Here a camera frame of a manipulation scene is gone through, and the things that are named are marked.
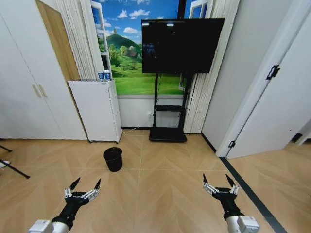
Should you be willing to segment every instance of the power outlet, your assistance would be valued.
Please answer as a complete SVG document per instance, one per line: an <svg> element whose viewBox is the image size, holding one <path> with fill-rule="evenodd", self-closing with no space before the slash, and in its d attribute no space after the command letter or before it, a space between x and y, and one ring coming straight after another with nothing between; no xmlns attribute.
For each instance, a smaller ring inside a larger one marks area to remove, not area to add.
<svg viewBox="0 0 311 233"><path fill-rule="evenodd" d="M147 112L148 118L150 119L152 116L152 112Z"/></svg>

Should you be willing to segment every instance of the blue can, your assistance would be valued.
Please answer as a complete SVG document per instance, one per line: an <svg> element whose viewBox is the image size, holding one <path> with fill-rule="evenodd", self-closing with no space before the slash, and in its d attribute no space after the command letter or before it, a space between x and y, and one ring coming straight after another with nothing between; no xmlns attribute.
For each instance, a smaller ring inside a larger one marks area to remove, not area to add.
<svg viewBox="0 0 311 233"><path fill-rule="evenodd" d="M98 73L98 78L99 78L101 81L104 81L104 80L105 80L105 78L104 78L104 72L101 71L101 70L98 70L97 73Z"/></svg>
<svg viewBox="0 0 311 233"><path fill-rule="evenodd" d="M110 77L110 70L104 70L104 80L105 81L110 81L111 77Z"/></svg>

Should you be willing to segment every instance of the grass field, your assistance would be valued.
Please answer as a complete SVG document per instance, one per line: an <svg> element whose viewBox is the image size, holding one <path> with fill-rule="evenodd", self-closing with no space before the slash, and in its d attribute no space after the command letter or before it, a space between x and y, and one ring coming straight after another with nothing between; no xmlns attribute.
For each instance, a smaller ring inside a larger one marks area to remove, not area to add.
<svg viewBox="0 0 311 233"><path fill-rule="evenodd" d="M118 94L154 94L155 74L143 74L142 64L136 58L118 54L120 66L112 65L112 76ZM162 74L159 94L181 95L179 74Z"/></svg>

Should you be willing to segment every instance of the wardrobe door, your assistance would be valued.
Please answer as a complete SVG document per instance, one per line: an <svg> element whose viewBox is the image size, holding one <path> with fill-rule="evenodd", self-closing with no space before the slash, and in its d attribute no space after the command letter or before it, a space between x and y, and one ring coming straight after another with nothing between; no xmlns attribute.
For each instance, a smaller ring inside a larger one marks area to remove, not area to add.
<svg viewBox="0 0 311 233"><path fill-rule="evenodd" d="M0 12L65 139L86 140L35 0L0 0Z"/></svg>
<svg viewBox="0 0 311 233"><path fill-rule="evenodd" d="M0 17L0 138L64 139Z"/></svg>

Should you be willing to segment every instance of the white refrigerator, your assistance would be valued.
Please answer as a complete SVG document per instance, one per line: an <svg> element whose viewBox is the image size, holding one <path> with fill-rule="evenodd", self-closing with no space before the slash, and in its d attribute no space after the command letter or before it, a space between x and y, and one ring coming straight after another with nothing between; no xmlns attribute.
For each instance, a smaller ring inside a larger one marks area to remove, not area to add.
<svg viewBox="0 0 311 233"><path fill-rule="evenodd" d="M122 128L115 81L68 81L87 137L119 142Z"/></svg>

